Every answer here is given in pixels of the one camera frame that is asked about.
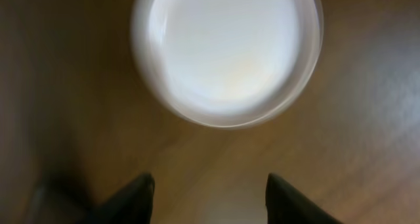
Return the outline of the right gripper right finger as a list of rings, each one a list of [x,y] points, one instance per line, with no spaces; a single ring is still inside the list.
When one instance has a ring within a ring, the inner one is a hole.
[[[341,224],[275,173],[268,175],[265,205],[268,224]]]

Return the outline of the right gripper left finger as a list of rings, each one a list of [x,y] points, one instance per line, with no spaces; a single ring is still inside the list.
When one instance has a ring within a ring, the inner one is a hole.
[[[142,173],[77,224],[150,224],[155,180]]]

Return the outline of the white plate top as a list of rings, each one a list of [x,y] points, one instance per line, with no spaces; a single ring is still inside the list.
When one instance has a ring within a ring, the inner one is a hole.
[[[134,0],[136,68],[174,114],[249,127],[286,110],[307,85],[324,33],[321,0]]]

